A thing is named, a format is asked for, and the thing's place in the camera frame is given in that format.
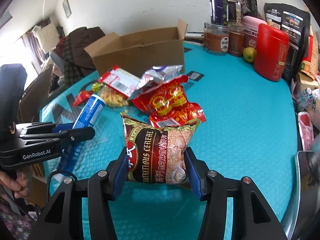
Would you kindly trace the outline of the person's left hand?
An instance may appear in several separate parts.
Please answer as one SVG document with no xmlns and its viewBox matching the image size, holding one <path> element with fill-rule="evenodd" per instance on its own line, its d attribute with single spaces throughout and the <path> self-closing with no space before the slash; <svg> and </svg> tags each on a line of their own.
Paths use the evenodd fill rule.
<svg viewBox="0 0 320 240">
<path fill-rule="evenodd" d="M 14 192 L 15 198 L 28 198 L 30 193 L 30 178 L 27 172 L 22 171 L 16 179 L 1 171 L 1 185 Z"/>
</svg>

